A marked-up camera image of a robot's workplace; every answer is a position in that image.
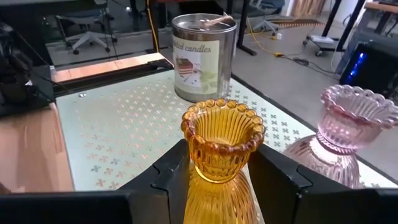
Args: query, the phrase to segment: computer tower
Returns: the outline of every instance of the computer tower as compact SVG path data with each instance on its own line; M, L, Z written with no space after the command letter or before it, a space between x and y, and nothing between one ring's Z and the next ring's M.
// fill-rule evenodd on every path
M359 86L389 98L398 87L396 50L375 43L358 44L340 84Z

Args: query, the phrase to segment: metal tin can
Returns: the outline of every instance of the metal tin can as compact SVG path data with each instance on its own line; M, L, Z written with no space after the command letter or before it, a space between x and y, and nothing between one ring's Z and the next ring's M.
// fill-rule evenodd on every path
M187 14L172 21L175 91L184 100L197 102L228 94L236 23L228 19L207 29L200 26L220 17Z

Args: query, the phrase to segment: scalloped rim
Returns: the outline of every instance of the scalloped rim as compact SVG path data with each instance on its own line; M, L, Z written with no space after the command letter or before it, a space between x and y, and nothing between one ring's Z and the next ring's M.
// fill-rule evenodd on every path
M333 85L326 88L321 94L321 101L326 106L328 110L333 110L342 116L352 119L354 122L359 124L370 124L375 126L380 126L384 129L391 129L398 126L398 117L393 119L368 119L362 116L357 116L352 112L346 111L342 106L337 105L333 99L333 96L338 95L341 90L351 90L354 94L362 94L367 98L374 100L379 105L387 106L388 110L398 111L398 106L394 104L391 100L385 99L384 96L374 93L371 90L364 90L358 86L349 85Z
M239 113L246 113L247 111L253 111L254 115L252 115L251 117L257 117L261 120L260 124L258 124L257 126L254 126L253 129L257 128L258 126L262 127L262 131L255 131L253 134L253 138L248 141L248 142L244 142L244 143L240 143L240 144L236 144L233 146L230 146L229 144L220 144L220 143L215 143L213 141L207 141L205 140L201 135L197 134L196 129L195 129L195 125L194 125L194 121L186 118L186 117L191 117L192 113L198 115L199 112L205 108L212 108L214 106L218 106L218 107L224 107L224 106L228 106L231 109L235 109L238 105L244 105L246 107L246 109L244 111L238 111ZM243 103L238 103L236 100L225 100L225 99L218 99L218 100L206 100L206 101L200 101L192 106L190 106L187 111L183 114L182 116L182 122L181 122L181 129L184 132L184 135L187 131L189 131L192 135L190 136L190 138L197 136L198 139L200 140L201 144L206 144L206 143L211 143L211 144L216 144L219 147L218 148L225 148L228 149L229 152L232 151L236 151L237 148L239 149L243 149L242 151L245 152L247 151L246 149L248 148L247 145L248 144L256 144L257 146L262 144L263 140L264 140L264 133L266 131L266 127L263 125L264 122L262 120L262 118L260 116L257 115L256 111L249 109L247 107L247 105L243 104Z

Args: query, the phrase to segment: chair wheel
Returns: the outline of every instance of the chair wheel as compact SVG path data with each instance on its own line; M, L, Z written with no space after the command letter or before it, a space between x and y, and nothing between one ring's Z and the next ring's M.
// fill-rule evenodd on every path
M315 53L315 56L319 57L319 56L322 56L322 54L323 54L323 51L319 50L317 53Z

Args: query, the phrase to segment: glass table surface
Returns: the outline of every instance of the glass table surface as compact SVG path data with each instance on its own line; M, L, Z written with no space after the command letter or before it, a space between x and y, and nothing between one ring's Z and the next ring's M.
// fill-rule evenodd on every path
M314 133L234 79L228 98L257 111L267 128L264 144L279 152ZM173 70L58 97L75 190L117 189L139 175L183 138L181 117L190 105L174 92ZM398 187L358 162L366 187ZM249 178L247 166L244 172Z

